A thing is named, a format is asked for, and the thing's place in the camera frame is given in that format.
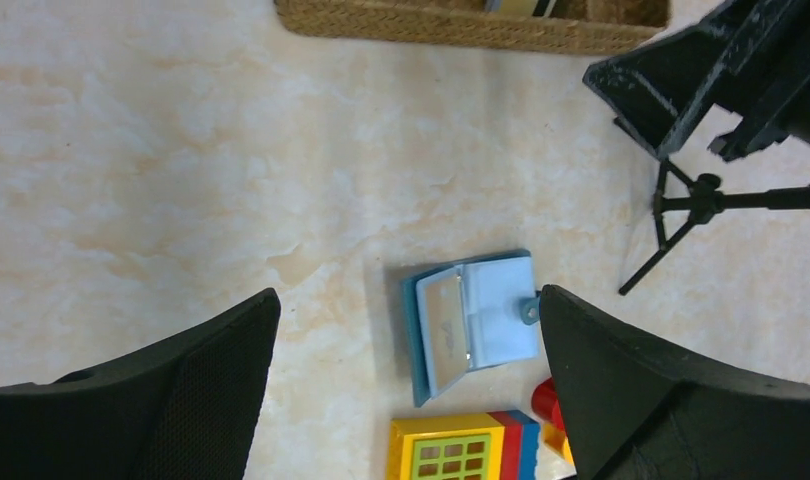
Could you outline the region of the blue leather card holder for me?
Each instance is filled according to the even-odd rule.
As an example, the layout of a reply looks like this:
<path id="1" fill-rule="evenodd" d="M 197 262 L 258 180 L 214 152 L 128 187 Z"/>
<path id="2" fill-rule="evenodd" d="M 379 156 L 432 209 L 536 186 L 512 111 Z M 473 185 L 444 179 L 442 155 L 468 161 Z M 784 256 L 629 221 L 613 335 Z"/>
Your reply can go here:
<path id="1" fill-rule="evenodd" d="M 541 353 L 539 295 L 530 251 L 517 249 L 430 265 L 401 281 L 404 325 L 409 347 L 413 404 L 432 399 L 424 340 L 421 287 L 425 279 L 454 269 L 462 278 L 463 311 L 470 367 L 465 375 Z"/>

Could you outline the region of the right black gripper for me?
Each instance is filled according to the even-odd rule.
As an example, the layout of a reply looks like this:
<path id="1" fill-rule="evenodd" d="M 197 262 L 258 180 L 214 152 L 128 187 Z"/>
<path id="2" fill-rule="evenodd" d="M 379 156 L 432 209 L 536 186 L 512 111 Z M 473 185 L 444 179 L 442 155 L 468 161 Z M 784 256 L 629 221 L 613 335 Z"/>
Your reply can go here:
<path id="1" fill-rule="evenodd" d="M 726 162 L 789 136 L 810 145 L 810 1 L 725 1 L 591 64 L 583 83 L 653 157 L 680 150 L 714 105 L 742 115 L 708 149 Z"/>

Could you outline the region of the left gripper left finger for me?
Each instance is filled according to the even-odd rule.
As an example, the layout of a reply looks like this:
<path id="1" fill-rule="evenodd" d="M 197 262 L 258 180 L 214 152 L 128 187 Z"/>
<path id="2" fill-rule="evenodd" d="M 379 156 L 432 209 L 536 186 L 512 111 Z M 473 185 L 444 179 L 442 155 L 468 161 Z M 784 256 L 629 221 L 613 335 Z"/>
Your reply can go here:
<path id="1" fill-rule="evenodd" d="M 0 479 L 242 478 L 280 313 L 265 289 L 52 383 L 0 387 Z"/>

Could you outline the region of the gold credit card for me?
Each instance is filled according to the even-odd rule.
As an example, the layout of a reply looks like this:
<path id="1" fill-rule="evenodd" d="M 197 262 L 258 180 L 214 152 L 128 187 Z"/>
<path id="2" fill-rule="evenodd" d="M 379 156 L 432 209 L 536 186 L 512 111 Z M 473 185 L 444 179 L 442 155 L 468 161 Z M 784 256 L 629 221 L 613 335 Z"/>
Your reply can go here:
<path id="1" fill-rule="evenodd" d="M 433 396 L 457 382 L 470 367 L 463 311 L 462 278 L 450 269 L 421 287 L 424 340 Z"/>

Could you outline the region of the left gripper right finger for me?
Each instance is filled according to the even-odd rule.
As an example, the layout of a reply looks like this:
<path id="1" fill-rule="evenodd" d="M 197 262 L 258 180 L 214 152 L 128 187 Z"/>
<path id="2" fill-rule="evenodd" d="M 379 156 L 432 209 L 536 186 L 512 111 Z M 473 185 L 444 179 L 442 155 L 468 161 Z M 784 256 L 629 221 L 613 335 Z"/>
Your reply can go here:
<path id="1" fill-rule="evenodd" d="M 540 326 L 580 479 L 810 479 L 810 385 L 737 368 L 547 285 Z"/>

